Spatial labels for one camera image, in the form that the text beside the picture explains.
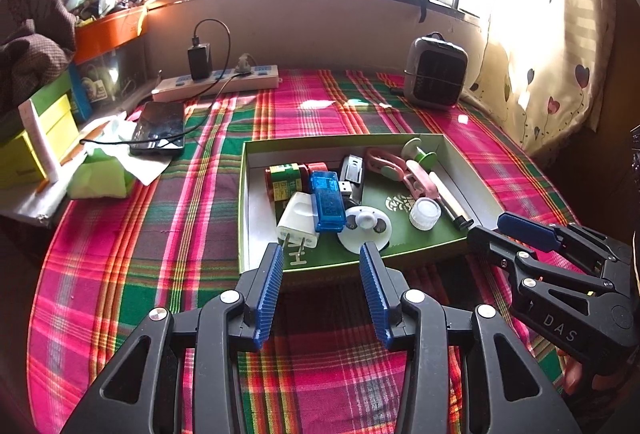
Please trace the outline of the person hand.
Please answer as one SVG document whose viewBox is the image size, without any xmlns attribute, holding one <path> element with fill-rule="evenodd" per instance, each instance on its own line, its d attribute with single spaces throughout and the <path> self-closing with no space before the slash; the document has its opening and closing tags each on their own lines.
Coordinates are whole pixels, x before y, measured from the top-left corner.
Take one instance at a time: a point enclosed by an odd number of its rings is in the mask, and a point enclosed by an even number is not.
<svg viewBox="0 0 640 434">
<path fill-rule="evenodd" d="M 625 380 L 627 365 L 620 367 L 610 376 L 588 376 L 587 370 L 577 360 L 561 355 L 564 362 L 563 390 L 566 394 L 574 395 L 579 390 L 589 388 L 593 391 L 609 391 Z"/>
</svg>

